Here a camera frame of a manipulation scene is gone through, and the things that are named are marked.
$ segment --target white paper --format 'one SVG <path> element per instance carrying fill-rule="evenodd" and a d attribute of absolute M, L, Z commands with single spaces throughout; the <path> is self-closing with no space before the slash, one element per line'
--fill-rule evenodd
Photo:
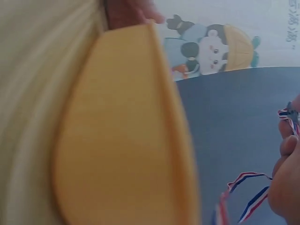
<path fill-rule="evenodd" d="M 157 28 L 175 80 L 300 66 L 300 0 L 157 0 L 156 5 L 169 19 Z"/>

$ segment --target cartoon face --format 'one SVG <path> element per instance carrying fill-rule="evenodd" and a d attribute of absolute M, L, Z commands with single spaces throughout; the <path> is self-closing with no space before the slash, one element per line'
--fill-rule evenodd
<path fill-rule="evenodd" d="M 226 53 L 229 48 L 222 43 L 216 30 L 210 30 L 208 36 L 201 39 L 199 47 L 199 63 L 202 75 L 214 74 L 227 63 Z"/>

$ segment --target fingertip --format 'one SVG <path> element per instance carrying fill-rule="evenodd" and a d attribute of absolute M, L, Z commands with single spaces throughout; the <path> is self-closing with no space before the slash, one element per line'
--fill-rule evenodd
<path fill-rule="evenodd" d="M 279 131 L 283 139 L 291 136 L 293 134 L 293 130 L 288 122 L 281 120 L 278 124 Z"/>
<path fill-rule="evenodd" d="M 298 143 L 298 138 L 294 135 L 291 135 L 284 139 L 280 145 L 280 154 L 281 156 L 289 156 L 293 153 Z"/>

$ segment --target gray surface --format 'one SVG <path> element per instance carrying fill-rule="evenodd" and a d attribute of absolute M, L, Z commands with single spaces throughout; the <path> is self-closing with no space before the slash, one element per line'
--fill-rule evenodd
<path fill-rule="evenodd" d="M 203 224 L 226 183 L 241 172 L 271 175 L 281 136 L 277 111 L 300 92 L 300 68 L 255 68 L 177 82 L 200 172 Z M 269 182 L 245 181 L 228 203 L 232 225 L 247 202 Z M 265 201 L 244 225 L 285 225 Z"/>

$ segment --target hand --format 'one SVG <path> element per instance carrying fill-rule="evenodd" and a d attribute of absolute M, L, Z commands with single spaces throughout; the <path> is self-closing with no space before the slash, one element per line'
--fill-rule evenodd
<path fill-rule="evenodd" d="M 107 0 L 108 20 L 111 29 L 148 23 L 164 23 L 153 0 Z"/>
<path fill-rule="evenodd" d="M 300 112 L 300 95 L 292 101 L 292 106 Z M 284 217 L 288 225 L 299 225 L 300 142 L 286 121 L 280 121 L 279 131 L 283 138 L 281 158 L 274 166 L 268 200 L 272 210 Z"/>

